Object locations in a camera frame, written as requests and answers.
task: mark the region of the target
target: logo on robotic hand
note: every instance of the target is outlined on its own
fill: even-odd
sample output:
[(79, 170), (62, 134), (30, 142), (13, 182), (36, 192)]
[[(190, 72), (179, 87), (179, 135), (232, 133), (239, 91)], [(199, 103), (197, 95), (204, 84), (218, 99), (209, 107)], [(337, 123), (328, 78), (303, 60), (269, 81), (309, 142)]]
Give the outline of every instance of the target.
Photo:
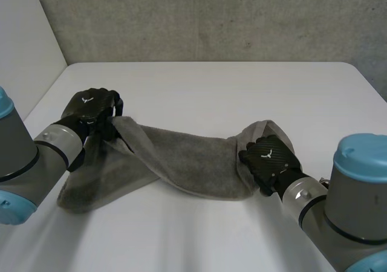
[(273, 150), (270, 150), (270, 153), (267, 155), (261, 155), (262, 158), (271, 158), (272, 157)]
[(87, 102), (90, 102), (92, 99), (94, 99), (94, 98), (91, 98), (91, 99), (84, 99), (84, 98), (82, 98), (82, 101), (83, 101), (83, 103), (85, 104), (85, 103), (87, 103)]

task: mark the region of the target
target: gray concrete wall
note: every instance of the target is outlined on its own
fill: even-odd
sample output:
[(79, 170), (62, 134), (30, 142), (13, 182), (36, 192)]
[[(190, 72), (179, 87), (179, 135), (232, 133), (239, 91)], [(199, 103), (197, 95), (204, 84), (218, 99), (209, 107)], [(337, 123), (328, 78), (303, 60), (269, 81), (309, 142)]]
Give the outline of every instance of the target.
[(69, 64), (342, 61), (387, 99), (387, 0), (41, 3)]

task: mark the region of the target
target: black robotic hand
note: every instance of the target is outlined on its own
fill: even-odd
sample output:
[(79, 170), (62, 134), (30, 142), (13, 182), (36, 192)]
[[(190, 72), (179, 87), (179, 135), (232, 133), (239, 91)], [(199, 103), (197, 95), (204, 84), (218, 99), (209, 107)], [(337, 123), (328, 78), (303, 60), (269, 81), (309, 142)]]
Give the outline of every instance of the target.
[(275, 135), (258, 138), (256, 143), (249, 142), (246, 148), (247, 150), (239, 152), (239, 159), (249, 168), (264, 195), (270, 196), (273, 192), (278, 192), (281, 196), (288, 176), (283, 174), (289, 174), (288, 170), (292, 171), (292, 178), (294, 175), (306, 176), (301, 171), (297, 157)]
[(117, 136), (117, 131), (110, 121), (110, 117), (121, 116), (123, 102), (116, 91), (107, 89), (88, 89), (77, 92), (67, 104), (60, 123), (76, 123), (81, 139), (95, 132), (102, 134), (102, 138), (110, 141)]

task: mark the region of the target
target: white table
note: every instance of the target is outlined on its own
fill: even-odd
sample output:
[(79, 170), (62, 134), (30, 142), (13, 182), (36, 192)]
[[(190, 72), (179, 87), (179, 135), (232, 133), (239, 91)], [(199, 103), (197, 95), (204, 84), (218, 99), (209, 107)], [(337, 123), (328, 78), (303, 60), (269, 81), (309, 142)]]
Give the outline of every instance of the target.
[[(387, 104), (345, 63), (78, 63), (25, 124), (34, 137), (72, 95), (115, 89), (138, 123), (228, 137), (274, 120), (304, 172), (330, 177), (339, 140), (387, 134)], [(202, 199), (157, 181), (87, 215), (56, 206), (64, 176), (19, 227), (0, 227), (0, 271), (333, 271), (277, 196)]]

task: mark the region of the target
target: carbon fiber hand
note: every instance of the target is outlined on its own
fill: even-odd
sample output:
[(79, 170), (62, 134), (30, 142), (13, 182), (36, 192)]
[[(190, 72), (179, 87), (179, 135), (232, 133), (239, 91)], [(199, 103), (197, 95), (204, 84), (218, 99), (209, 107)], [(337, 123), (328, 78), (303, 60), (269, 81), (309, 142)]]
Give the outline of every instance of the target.
[(247, 150), (239, 152), (239, 159), (254, 176), (261, 193), (272, 195), (273, 186), (280, 173), (287, 169), (301, 171), (301, 164), (293, 152), (275, 135), (249, 142)]
[(116, 131), (108, 120), (115, 115), (121, 116), (123, 102), (116, 91), (107, 89), (88, 89), (77, 92), (67, 104), (61, 118), (77, 118), (88, 128), (88, 135), (102, 134), (106, 141), (116, 137)]

